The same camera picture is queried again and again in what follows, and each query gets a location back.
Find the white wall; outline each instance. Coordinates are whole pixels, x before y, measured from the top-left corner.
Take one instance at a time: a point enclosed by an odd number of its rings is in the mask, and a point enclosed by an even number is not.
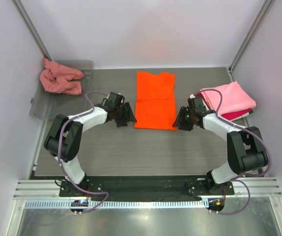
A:
[[[40,121],[29,116],[41,54],[10,0],[0,0],[0,235],[18,179],[31,167]]]
[[[264,0],[22,0],[54,60],[229,66]]]
[[[271,175],[282,189],[282,1],[273,4],[234,74],[257,102],[249,121],[272,151]]]

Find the wood grain surface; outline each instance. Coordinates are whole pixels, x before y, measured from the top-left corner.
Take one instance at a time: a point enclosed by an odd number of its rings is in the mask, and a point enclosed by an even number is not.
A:
[[[136,72],[140,69],[95,70],[91,91],[120,92],[135,109]],[[176,75],[174,88],[177,113],[187,105],[190,94],[202,88],[230,83],[225,68],[142,69],[153,74],[166,71]],[[94,103],[100,95],[92,95]],[[51,122],[47,124],[48,132]],[[226,143],[210,131],[194,127],[187,131],[117,128],[115,122],[98,125],[82,136],[78,158],[90,176],[199,175],[227,160]],[[56,160],[44,148],[37,161],[36,175],[61,175]]]

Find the gray transparent bin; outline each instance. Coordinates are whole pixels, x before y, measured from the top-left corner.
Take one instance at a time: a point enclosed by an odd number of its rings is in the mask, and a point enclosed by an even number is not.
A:
[[[74,115],[85,111],[88,107],[84,94],[90,89],[94,63],[91,60],[60,60],[57,62],[84,73],[83,79],[76,80],[81,82],[82,94],[68,95],[46,92],[42,84],[39,83],[36,94],[31,100],[31,117],[41,120],[54,119],[58,114]]]

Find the crumpled pink cloth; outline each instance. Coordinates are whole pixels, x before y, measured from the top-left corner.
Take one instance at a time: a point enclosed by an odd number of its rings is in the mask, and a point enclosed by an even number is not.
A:
[[[84,74],[65,65],[43,59],[45,69],[40,73],[40,81],[47,92],[66,93],[71,95],[82,94],[80,82],[71,81],[84,77]]]
[[[227,85],[222,85],[215,87],[220,91],[223,95],[223,101],[219,109],[219,115],[231,113],[231,112],[239,112],[246,109],[253,109],[256,107],[255,101],[246,94],[245,91],[240,87],[237,82],[232,82]],[[219,106],[220,95],[216,91],[205,91],[201,93],[204,97],[207,105],[212,109],[216,110]]]

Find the folded orange shirt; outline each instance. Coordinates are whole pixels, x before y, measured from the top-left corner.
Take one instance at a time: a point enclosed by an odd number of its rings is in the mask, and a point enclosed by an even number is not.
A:
[[[139,71],[136,77],[135,128],[177,130],[174,95],[175,75],[152,75]]]

